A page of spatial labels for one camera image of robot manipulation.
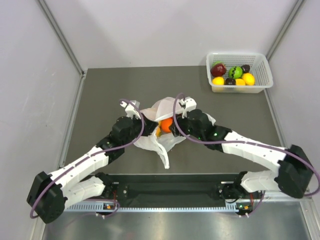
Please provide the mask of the orange fruit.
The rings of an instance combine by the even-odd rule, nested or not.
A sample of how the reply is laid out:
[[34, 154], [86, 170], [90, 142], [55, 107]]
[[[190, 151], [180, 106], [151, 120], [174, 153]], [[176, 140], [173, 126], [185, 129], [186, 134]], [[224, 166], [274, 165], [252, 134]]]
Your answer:
[[166, 118], [161, 121], [160, 128], [163, 133], [170, 133], [170, 126], [173, 124], [173, 118]]

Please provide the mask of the white printed plastic bag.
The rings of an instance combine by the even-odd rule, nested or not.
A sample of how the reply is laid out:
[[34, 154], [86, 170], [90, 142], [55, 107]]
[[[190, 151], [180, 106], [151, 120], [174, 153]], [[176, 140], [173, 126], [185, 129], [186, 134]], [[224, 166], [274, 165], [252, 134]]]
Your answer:
[[134, 143], [140, 149], [156, 152], [165, 169], [170, 168], [168, 152], [186, 139], [184, 136], [174, 136], [169, 131], [169, 119], [173, 117], [174, 101], [173, 97], [165, 97], [152, 107], [141, 110], [145, 116], [144, 120], [155, 122], [156, 127], [151, 128], [150, 135], [141, 136]]

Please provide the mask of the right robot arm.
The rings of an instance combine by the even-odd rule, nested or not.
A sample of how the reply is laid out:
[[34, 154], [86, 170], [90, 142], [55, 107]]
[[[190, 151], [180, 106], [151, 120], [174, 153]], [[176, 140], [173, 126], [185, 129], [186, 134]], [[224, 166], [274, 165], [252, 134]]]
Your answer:
[[246, 138], [230, 128], [212, 123], [209, 115], [200, 109], [174, 114], [170, 129], [176, 137], [188, 137], [210, 150], [265, 167], [265, 171], [242, 171], [237, 175], [231, 188], [239, 198], [257, 191], [280, 191], [295, 199], [306, 195], [314, 172], [306, 153], [297, 145], [276, 147]]

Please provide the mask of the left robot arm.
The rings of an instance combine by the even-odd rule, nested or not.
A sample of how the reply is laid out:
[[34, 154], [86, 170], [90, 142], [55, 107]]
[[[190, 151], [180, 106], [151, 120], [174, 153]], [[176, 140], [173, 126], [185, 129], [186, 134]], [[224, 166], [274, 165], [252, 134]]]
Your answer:
[[158, 123], [146, 116], [142, 119], [119, 117], [110, 133], [82, 157], [51, 173], [38, 173], [26, 199], [31, 206], [30, 218], [41, 218], [46, 224], [56, 220], [71, 202], [68, 191], [94, 171], [118, 159], [126, 147], [141, 137], [148, 137], [157, 127]]

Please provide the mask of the yellow fruit in bag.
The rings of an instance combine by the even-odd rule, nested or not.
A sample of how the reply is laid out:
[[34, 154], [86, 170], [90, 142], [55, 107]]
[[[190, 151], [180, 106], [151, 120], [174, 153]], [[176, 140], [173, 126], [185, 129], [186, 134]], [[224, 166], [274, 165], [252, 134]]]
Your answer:
[[156, 135], [157, 138], [159, 138], [159, 137], [162, 135], [162, 130], [161, 130], [160, 127], [158, 127], [158, 128], [156, 129], [155, 135]]

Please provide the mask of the dark purple fruit front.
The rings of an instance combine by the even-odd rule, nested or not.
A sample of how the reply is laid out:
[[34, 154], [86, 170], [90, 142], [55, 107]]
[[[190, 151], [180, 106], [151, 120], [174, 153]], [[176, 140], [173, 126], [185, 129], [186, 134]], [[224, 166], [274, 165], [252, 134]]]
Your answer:
[[227, 78], [224, 82], [226, 86], [235, 86], [236, 80], [234, 78]]

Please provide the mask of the dark purple fruit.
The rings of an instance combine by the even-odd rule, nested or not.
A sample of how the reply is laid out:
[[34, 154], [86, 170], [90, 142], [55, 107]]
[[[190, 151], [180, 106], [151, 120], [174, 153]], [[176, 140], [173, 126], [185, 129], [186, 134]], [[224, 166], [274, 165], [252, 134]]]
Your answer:
[[224, 82], [226, 86], [235, 86], [236, 80], [234, 78], [227, 78]]
[[241, 69], [242, 69], [242, 73], [245, 74], [245, 73], [249, 73], [250, 72], [251, 67], [248, 64], [244, 64], [244, 65], [241, 66]]

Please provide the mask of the green striped fruit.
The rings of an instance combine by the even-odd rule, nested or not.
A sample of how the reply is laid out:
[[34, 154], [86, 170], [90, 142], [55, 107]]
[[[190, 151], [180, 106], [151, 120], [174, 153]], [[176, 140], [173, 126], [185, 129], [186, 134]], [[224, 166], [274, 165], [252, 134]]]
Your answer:
[[240, 66], [233, 66], [228, 71], [228, 77], [232, 79], [239, 79], [243, 74], [243, 69]]

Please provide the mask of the dark purple fruit back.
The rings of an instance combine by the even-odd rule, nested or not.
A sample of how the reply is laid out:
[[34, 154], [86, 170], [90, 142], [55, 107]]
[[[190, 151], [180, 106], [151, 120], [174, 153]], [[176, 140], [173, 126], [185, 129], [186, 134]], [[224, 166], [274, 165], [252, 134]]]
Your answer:
[[241, 66], [241, 69], [242, 69], [242, 73], [245, 74], [245, 73], [249, 73], [250, 72], [251, 67], [248, 64], [244, 64], [244, 65]]

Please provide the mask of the yellow lemon left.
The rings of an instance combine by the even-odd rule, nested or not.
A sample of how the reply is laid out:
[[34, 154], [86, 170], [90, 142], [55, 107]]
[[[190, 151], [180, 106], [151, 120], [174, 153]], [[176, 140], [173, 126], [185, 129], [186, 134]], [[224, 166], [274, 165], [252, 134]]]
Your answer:
[[213, 85], [223, 86], [225, 84], [225, 79], [222, 76], [217, 76], [212, 79]]

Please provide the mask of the yellow lemon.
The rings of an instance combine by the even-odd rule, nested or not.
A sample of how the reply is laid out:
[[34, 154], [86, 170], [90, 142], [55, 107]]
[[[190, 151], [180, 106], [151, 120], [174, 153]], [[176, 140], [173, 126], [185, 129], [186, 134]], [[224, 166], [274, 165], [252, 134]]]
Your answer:
[[255, 77], [251, 73], [249, 73], [249, 72], [244, 73], [241, 76], [241, 78], [244, 80], [244, 82], [247, 86], [254, 86], [255, 85], [256, 80], [255, 80]]
[[246, 85], [246, 82], [242, 78], [237, 78], [235, 80], [235, 83], [237, 86], [245, 86]]
[[222, 76], [217, 76], [212, 79], [213, 85], [223, 86], [225, 84], [225, 79]]

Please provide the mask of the red apple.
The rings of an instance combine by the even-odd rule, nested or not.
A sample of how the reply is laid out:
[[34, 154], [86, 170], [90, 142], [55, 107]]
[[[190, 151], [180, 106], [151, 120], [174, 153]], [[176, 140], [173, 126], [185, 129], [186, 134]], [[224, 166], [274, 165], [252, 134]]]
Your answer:
[[227, 68], [223, 63], [217, 63], [210, 69], [213, 77], [222, 77], [226, 72]]

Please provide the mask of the yellow lemon middle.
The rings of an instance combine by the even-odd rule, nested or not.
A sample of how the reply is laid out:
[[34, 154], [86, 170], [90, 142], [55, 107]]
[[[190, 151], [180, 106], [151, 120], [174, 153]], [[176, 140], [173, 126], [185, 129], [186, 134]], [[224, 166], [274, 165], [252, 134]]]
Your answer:
[[245, 86], [246, 85], [246, 82], [242, 78], [237, 78], [235, 80], [235, 83], [237, 86]]

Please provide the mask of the yellow lemon right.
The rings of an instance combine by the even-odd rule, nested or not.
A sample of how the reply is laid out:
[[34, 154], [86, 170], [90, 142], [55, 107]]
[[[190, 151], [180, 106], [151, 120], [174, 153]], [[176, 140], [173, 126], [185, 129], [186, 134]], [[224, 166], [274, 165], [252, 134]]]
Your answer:
[[254, 86], [255, 85], [256, 80], [255, 80], [255, 77], [251, 73], [249, 73], [249, 72], [244, 73], [241, 76], [241, 78], [244, 80], [244, 82], [247, 86]]

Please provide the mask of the white perforated plastic basket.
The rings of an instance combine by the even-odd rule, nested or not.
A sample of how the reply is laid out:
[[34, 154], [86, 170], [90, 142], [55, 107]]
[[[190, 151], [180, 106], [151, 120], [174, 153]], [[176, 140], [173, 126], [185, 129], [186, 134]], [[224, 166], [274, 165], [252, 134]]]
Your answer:
[[260, 53], [208, 53], [206, 70], [214, 93], [257, 94], [274, 85], [269, 63]]

